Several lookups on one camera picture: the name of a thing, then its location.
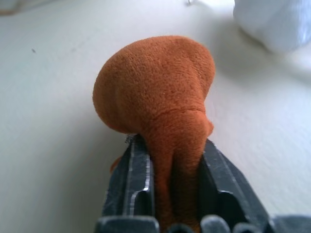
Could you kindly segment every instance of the stuffed animal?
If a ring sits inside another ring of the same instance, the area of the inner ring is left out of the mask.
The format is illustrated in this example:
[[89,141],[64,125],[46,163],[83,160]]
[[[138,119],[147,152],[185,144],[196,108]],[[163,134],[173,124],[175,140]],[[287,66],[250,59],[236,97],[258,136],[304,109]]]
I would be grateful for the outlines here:
[[214,74],[203,45],[182,36],[159,36],[114,54],[94,85],[101,120],[118,132],[138,133],[146,142],[162,232],[177,222],[200,231],[197,170],[213,131],[204,102]]

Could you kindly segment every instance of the orange plush toy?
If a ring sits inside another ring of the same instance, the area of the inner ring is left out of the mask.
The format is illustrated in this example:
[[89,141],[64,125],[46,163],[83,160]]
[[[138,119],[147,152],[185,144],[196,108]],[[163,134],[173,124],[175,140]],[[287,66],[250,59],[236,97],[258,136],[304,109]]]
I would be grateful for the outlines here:
[[200,231],[197,169],[213,130],[204,101],[214,74],[203,45],[159,36],[118,51],[95,82],[93,101],[102,121],[118,132],[138,133],[146,142],[162,232],[177,222]]

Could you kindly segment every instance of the white cloth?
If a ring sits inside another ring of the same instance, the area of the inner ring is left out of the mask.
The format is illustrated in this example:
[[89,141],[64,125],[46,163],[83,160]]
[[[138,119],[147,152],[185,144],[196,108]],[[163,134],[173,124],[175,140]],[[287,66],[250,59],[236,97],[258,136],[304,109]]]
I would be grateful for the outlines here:
[[275,53],[311,41],[311,0],[235,0],[235,21]]

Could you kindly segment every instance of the plush toy head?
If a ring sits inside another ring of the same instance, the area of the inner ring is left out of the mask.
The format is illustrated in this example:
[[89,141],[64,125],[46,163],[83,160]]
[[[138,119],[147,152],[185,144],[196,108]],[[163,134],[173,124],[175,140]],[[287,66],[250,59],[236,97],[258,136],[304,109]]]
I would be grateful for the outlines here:
[[197,169],[213,130],[204,101],[214,74],[203,45],[182,36],[159,36],[114,54],[95,82],[93,101],[102,121],[146,141],[162,231],[176,222],[199,230]]

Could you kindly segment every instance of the clamp jaw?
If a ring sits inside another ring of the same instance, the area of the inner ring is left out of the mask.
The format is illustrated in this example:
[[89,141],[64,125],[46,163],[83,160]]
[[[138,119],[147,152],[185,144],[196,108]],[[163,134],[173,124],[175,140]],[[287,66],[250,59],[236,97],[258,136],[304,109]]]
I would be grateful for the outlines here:
[[[202,233],[310,233],[311,216],[270,218],[243,174],[207,140],[199,166]],[[114,170],[95,233],[160,233],[155,219],[153,165],[135,135]],[[192,233],[182,224],[167,233]]]

